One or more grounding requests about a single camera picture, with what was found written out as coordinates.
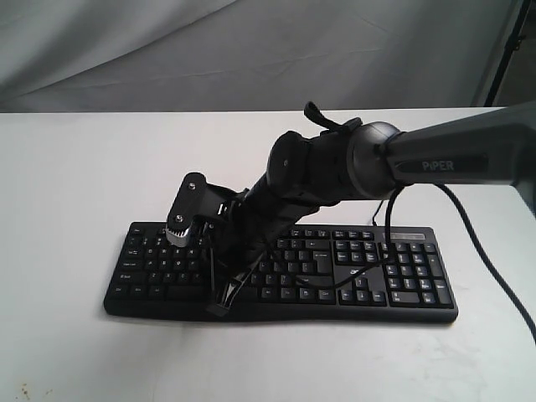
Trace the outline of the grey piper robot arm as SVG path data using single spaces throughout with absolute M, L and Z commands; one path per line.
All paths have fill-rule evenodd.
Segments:
M 403 189 L 432 184 L 504 184 L 535 206 L 535 104 L 401 131 L 386 122 L 343 124 L 312 103 L 305 116 L 322 130 L 289 131 L 273 145 L 265 173 L 249 190 L 227 193 L 228 213 L 212 244 L 208 309 L 225 316 L 269 243 L 300 218 L 349 200 L 392 204 Z

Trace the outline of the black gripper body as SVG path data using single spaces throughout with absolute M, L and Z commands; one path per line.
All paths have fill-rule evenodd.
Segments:
M 273 145 L 265 173 L 232 200 L 229 220 L 213 241 L 216 272 L 247 271 L 281 233 L 321 207 L 348 195 L 348 132 L 322 131 L 305 138 L 295 131 Z

